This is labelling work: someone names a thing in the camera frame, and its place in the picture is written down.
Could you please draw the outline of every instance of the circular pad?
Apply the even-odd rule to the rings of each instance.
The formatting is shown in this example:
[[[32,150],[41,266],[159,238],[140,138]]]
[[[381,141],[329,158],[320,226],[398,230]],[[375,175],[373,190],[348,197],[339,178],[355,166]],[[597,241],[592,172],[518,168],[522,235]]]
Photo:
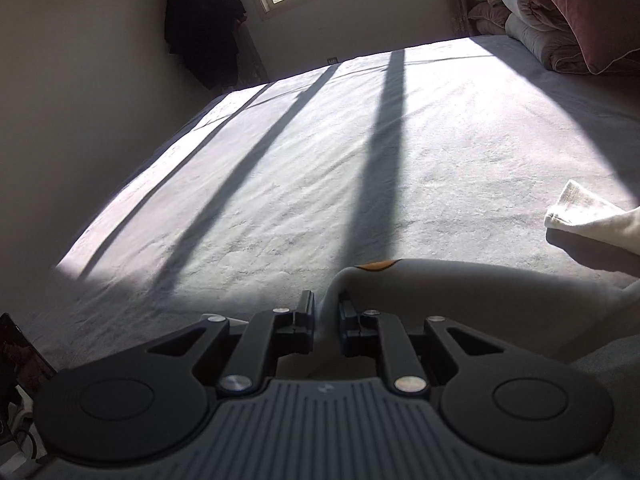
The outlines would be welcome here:
[[[440,411],[476,449],[521,463],[597,452],[613,419],[609,395],[592,377],[515,351],[463,362],[444,387]]]
[[[514,379],[498,386],[494,401],[505,413],[524,420],[547,420],[564,412],[562,388],[540,379]]]
[[[110,379],[91,384],[80,397],[87,415],[100,420],[126,420],[144,412],[154,401],[154,392],[133,379]]]
[[[34,404],[45,446],[90,465],[170,452],[196,434],[209,407],[191,366],[180,361],[131,351],[61,371]]]

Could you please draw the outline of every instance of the bedding stack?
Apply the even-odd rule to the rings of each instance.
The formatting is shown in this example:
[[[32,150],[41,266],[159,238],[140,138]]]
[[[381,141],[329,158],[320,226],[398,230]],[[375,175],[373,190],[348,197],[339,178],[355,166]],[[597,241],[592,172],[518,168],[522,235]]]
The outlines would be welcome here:
[[[476,0],[479,3],[468,14],[470,20],[474,20],[476,29],[486,36],[504,36],[504,25],[511,11],[502,0]]]
[[[640,0],[487,0],[469,13],[481,34],[507,34],[546,69],[573,74],[640,74],[638,16]]]

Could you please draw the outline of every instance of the white towel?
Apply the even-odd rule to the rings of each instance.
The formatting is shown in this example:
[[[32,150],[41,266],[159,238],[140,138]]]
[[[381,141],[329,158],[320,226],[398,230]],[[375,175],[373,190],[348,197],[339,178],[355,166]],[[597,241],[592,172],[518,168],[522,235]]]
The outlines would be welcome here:
[[[624,211],[573,180],[566,183],[558,202],[546,212],[545,227],[640,254],[640,207]]]

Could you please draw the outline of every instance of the orange sticker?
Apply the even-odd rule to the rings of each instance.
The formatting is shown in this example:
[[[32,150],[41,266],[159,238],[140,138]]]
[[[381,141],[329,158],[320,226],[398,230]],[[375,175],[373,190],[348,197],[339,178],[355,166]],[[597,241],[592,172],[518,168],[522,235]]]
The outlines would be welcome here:
[[[364,264],[364,265],[356,265],[359,269],[362,270],[385,270],[391,267],[394,263],[399,262],[400,260],[385,260],[384,262],[375,262],[372,264]]]

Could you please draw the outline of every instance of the folded quilt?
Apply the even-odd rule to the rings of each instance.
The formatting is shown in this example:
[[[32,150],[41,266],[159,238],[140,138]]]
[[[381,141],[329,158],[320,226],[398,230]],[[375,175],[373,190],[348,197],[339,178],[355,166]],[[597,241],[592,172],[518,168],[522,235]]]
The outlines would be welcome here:
[[[547,70],[566,74],[588,74],[589,69],[571,32],[536,30],[520,20],[515,13],[507,19],[505,30],[538,58]]]
[[[526,25],[537,30],[571,29],[552,0],[502,0]]]

